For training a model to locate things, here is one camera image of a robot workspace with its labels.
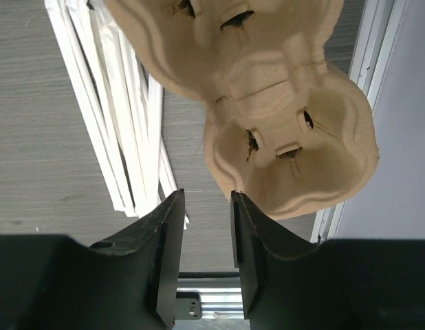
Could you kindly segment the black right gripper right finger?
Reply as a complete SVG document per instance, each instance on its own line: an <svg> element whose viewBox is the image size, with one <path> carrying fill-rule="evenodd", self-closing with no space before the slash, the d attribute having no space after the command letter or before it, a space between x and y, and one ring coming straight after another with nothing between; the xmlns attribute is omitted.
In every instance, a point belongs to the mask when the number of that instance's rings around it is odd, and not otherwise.
<svg viewBox="0 0 425 330"><path fill-rule="evenodd" d="M425 240L313 244L232 192L243 314L252 329L425 329Z"/></svg>

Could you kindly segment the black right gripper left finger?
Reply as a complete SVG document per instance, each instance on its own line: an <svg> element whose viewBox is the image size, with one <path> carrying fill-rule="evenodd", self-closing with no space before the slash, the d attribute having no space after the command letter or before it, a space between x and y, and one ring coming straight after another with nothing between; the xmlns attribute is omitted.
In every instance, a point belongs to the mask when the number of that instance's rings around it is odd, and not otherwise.
<svg viewBox="0 0 425 330"><path fill-rule="evenodd" d="M63 234L0 234L0 329L171 329L185 194L84 246Z"/></svg>

